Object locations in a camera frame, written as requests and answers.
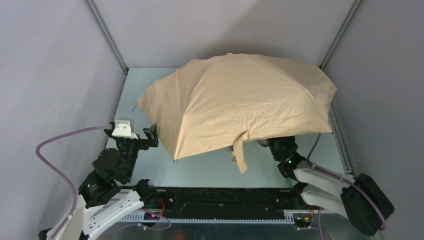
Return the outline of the beige umbrella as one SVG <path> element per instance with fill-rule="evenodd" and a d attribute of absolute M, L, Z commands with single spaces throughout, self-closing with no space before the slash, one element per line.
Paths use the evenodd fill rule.
<path fill-rule="evenodd" d="M 232 147 L 243 174 L 245 142 L 331 132 L 336 91 L 316 65 L 228 53 L 192 59 L 155 80 L 136 105 L 174 161 Z"/>

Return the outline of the beige umbrella sleeve cover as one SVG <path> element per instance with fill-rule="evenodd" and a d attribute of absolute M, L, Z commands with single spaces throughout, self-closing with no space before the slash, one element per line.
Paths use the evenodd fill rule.
<path fill-rule="evenodd" d="M 262 147 L 267 148 L 269 146 L 269 143 L 268 143 L 268 140 L 267 139 L 260 139 L 257 142 Z"/>

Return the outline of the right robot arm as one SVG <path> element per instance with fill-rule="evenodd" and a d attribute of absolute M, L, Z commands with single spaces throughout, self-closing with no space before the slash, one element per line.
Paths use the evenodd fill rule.
<path fill-rule="evenodd" d="M 269 138 L 266 142 L 281 175 L 297 182 L 293 190 L 302 203 L 348 219 L 369 237 L 387 227 L 395 208 L 371 176 L 338 174 L 311 162 L 298 153 L 294 136 Z"/>

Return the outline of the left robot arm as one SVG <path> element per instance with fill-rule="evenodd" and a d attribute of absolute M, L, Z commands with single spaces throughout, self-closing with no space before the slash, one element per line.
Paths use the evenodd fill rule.
<path fill-rule="evenodd" d="M 116 148 L 102 150 L 93 161 L 94 170 L 76 188 L 70 179 L 50 163 L 40 150 L 48 143 L 75 134 L 101 129 L 115 140 Z M 72 205 L 54 227 L 41 230 L 41 240 L 96 240 L 108 228 L 131 212 L 150 207 L 156 203 L 159 191 L 149 179 L 141 179 L 121 199 L 105 208 L 122 186 L 133 176 L 139 151 L 159 145 L 157 124 L 143 129 L 146 138 L 134 133 L 134 122 L 130 118 L 111 121 L 106 126 L 87 127 L 61 134 L 41 142 L 35 149 L 37 157 L 62 177 L 72 192 Z"/>

